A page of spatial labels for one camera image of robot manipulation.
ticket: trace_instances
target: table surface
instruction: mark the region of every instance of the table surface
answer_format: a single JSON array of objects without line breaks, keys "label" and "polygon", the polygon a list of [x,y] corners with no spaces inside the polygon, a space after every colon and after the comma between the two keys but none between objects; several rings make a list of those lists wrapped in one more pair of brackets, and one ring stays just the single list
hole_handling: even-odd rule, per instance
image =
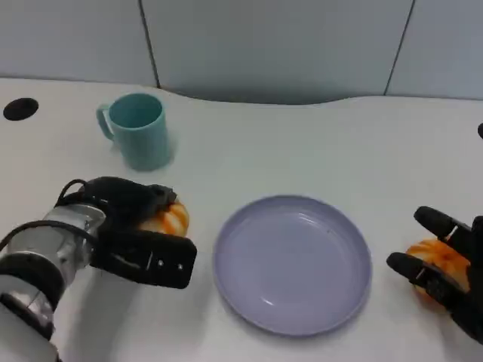
[{"label": "table surface", "polygon": [[[162,99],[176,144],[173,163],[151,173],[128,169],[95,118],[101,103],[137,91]],[[141,86],[0,79],[2,107],[19,97],[37,99],[39,109],[25,121],[0,121],[4,234],[43,216],[69,180],[111,175],[174,187],[199,251],[182,291],[80,271],[55,315],[53,341],[65,361],[481,360],[483,348],[424,309],[385,261],[428,236],[413,219],[420,205],[465,222],[483,213],[483,102],[362,97],[268,106]],[[333,204],[371,249],[368,303],[332,333],[265,333],[236,317],[214,286],[211,254],[223,222],[277,194]]]}]

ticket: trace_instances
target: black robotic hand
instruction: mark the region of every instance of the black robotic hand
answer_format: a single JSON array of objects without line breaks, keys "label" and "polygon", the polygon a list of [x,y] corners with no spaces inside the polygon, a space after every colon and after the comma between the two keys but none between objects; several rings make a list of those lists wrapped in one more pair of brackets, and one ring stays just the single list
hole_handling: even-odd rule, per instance
[{"label": "black robotic hand", "polygon": [[443,305],[453,320],[473,339],[483,344],[483,216],[473,225],[459,222],[431,207],[419,207],[414,218],[438,239],[469,260],[466,270],[469,292],[440,268],[405,253],[392,253],[387,264],[422,287],[436,302]]},{"label": "black robotic hand", "polygon": [[[75,183],[82,187],[71,194]],[[142,221],[167,210],[177,199],[172,189],[141,185],[103,176],[73,180],[60,193],[56,206],[86,203],[106,214],[99,227],[91,266],[137,283],[183,289],[188,286],[196,246],[188,238],[139,230]]]}]

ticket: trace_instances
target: lavender plate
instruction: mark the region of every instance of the lavender plate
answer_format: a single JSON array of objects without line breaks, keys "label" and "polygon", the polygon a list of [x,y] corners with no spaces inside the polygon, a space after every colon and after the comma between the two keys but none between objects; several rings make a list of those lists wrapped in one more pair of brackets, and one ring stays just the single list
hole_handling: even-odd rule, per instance
[{"label": "lavender plate", "polygon": [[299,196],[249,204],[223,226],[214,276],[243,318],[274,333],[310,336],[354,316],[368,295],[371,255],[330,205]]}]

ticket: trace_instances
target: robotic arm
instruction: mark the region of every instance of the robotic arm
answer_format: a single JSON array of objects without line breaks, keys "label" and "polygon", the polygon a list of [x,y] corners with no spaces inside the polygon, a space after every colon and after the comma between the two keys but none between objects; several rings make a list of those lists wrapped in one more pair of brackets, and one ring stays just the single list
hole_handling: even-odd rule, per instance
[{"label": "robotic arm", "polygon": [[436,302],[443,305],[454,322],[468,336],[483,344],[483,216],[477,216],[472,227],[441,211],[423,206],[414,218],[440,241],[452,247],[470,262],[466,270],[469,292],[441,269],[405,253],[392,253],[387,264],[422,287]]},{"label": "robotic arm", "polygon": [[[76,183],[82,187],[66,195]],[[185,288],[195,245],[188,238],[138,229],[176,198],[164,186],[116,177],[73,180],[43,220],[10,232],[0,242],[0,250],[6,249],[0,258],[0,334],[5,334],[0,354],[7,354],[1,359],[58,358],[48,342],[54,312],[76,272],[86,265],[137,283]]]}]

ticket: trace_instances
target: small pumpkin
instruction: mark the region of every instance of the small pumpkin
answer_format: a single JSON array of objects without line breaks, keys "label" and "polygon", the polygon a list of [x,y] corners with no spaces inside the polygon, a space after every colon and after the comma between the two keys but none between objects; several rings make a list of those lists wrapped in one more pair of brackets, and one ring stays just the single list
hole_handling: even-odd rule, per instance
[{"label": "small pumpkin", "polygon": [[[466,275],[466,269],[469,266],[468,259],[437,238],[422,240],[411,246],[406,254],[440,268],[446,275],[452,277],[465,292],[469,291],[469,282]],[[427,295],[423,288],[415,287],[415,289],[424,302],[428,302],[430,305],[438,304]]]},{"label": "small pumpkin", "polygon": [[167,210],[157,212],[151,219],[143,222],[139,229],[149,232],[162,232],[176,236],[186,236],[189,226],[188,210],[178,200]]}]

